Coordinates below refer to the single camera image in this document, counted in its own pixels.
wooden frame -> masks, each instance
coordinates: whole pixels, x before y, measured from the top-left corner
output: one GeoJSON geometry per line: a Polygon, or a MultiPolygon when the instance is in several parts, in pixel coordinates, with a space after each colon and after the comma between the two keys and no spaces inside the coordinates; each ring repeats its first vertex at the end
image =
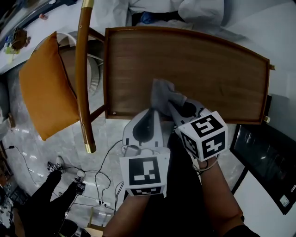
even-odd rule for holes
{"type": "Polygon", "coordinates": [[[219,45],[224,45],[225,47],[235,49],[237,52],[243,52],[248,57],[253,56],[257,60],[261,61],[264,64],[265,71],[265,87],[263,92],[263,100],[262,107],[260,109],[260,115],[256,119],[235,119],[235,118],[227,118],[225,119],[226,123],[240,123],[240,124],[260,124],[263,119],[263,113],[266,104],[267,98],[267,90],[268,90],[268,82],[269,82],[269,70],[274,68],[270,66],[269,59],[249,50],[240,45],[234,44],[227,40],[217,38],[211,35],[199,33],[196,31],[188,31],[182,29],[175,28],[166,28],[166,27],[118,27],[118,28],[107,28],[105,31],[105,36],[102,36],[100,33],[96,32],[94,29],[89,27],[91,12],[93,8],[93,0],[84,0],[80,21],[78,27],[78,37],[77,37],[77,46],[76,46],[76,66],[75,66],[75,74],[76,74],[76,94],[77,94],[77,102],[80,116],[80,123],[82,128],[82,134],[85,141],[86,150],[89,153],[93,153],[96,150],[93,131],[91,122],[94,121],[103,111],[105,111],[105,117],[108,119],[131,119],[136,114],[134,113],[117,113],[116,111],[111,110],[111,100],[110,100],[110,89],[109,87],[109,77],[108,71],[109,69],[109,40],[112,34],[116,32],[132,32],[132,31],[151,31],[151,32],[161,32],[161,33],[170,33],[175,35],[187,36],[190,38],[203,39],[209,42],[215,42],[219,45]],[[104,105],[97,109],[95,112],[90,114],[89,106],[88,106],[88,96],[87,96],[87,81],[86,81],[86,55],[87,55],[87,41],[88,36],[92,36],[95,39],[104,42],[104,105]]]}

person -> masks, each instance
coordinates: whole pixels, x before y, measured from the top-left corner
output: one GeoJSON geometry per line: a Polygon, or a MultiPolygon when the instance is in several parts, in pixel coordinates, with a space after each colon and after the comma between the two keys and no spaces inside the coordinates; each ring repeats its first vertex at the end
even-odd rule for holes
{"type": "MultiPolygon", "coordinates": [[[[104,237],[219,236],[258,237],[242,221],[242,211],[232,195],[218,162],[201,174],[192,168],[189,154],[173,133],[167,174],[167,197],[146,195],[125,200],[105,227],[104,237]]],[[[212,165],[216,160],[208,160],[212,165]]],[[[201,162],[200,168],[206,168],[201,162]]]]}
{"type": "Polygon", "coordinates": [[[55,187],[64,173],[64,161],[58,156],[49,169],[46,182],[19,209],[13,209],[13,225],[3,231],[5,237],[55,237],[65,219],[65,213],[77,195],[78,185],[85,173],[78,170],[74,181],[61,197],[50,201],[55,187]]]}

wooden chair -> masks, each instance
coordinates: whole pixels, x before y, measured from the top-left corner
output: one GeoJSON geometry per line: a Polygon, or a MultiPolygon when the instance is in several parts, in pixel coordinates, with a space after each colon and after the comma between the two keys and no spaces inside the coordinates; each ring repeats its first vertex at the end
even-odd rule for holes
{"type": "Polygon", "coordinates": [[[82,133],[95,152],[91,122],[131,119],[150,107],[154,78],[218,111],[226,123],[260,124],[264,118],[269,59],[232,42],[195,31],[165,27],[89,27],[93,0],[84,0],[76,46],[76,87],[82,133]],[[86,87],[88,36],[104,42],[104,105],[89,113],[86,87]]]}

forearm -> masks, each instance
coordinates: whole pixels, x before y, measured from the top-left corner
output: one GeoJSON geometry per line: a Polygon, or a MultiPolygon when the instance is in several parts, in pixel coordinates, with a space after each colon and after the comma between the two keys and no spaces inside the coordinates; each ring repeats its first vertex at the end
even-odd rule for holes
{"type": "Polygon", "coordinates": [[[150,196],[128,196],[105,227],[105,237],[132,236],[138,228],[150,196]]]}
{"type": "MultiPolygon", "coordinates": [[[[209,166],[215,158],[209,160],[209,166]]],[[[243,225],[240,207],[232,195],[219,164],[201,174],[205,208],[213,228],[222,236],[233,225],[243,225]]]]}

gray cloth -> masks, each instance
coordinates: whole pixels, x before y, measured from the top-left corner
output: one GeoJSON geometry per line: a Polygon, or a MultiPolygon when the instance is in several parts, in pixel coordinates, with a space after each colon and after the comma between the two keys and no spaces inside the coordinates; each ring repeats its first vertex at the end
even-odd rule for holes
{"type": "Polygon", "coordinates": [[[168,102],[183,106],[187,97],[175,92],[175,85],[164,79],[154,79],[151,91],[151,107],[167,116],[171,116],[168,102]]]}

